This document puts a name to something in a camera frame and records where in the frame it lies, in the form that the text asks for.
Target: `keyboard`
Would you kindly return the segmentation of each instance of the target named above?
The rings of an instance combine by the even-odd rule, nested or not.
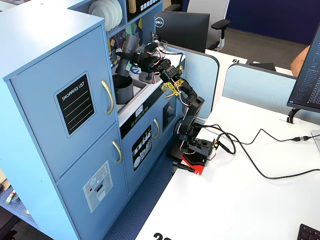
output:
[[[320,231],[301,224],[297,240],[320,240]]]

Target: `monitor screen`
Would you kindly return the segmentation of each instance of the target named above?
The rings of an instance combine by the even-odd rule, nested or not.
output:
[[[320,25],[287,106],[320,113]]]
[[[155,16],[155,33],[160,41],[205,53],[210,14],[163,11]]]

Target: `gray cup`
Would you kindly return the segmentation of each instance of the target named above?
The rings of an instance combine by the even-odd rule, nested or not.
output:
[[[116,104],[123,105],[134,97],[134,81],[130,76],[113,75],[113,86]]]

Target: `robotic arm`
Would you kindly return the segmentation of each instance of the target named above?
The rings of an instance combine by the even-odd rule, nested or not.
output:
[[[182,104],[187,107],[186,114],[178,129],[178,136],[183,141],[182,144],[186,143],[185,149],[193,152],[182,153],[182,159],[188,164],[189,168],[179,164],[176,167],[181,167],[201,175],[207,158],[212,153],[214,144],[214,141],[210,142],[193,136],[194,123],[205,100],[196,94],[185,79],[180,77],[177,68],[171,65],[169,59],[160,59],[160,57],[153,56],[157,52],[157,47],[158,43],[152,42],[144,51],[117,52],[117,55],[122,59],[129,60],[132,65],[141,68],[142,72],[159,74],[162,81],[168,85]]]

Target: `dell logo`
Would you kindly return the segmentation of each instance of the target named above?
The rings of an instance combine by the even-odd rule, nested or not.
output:
[[[162,17],[157,17],[157,18],[155,19],[155,26],[156,26],[157,28],[162,28],[162,27],[164,26],[164,24],[165,24],[165,21],[163,20]]]

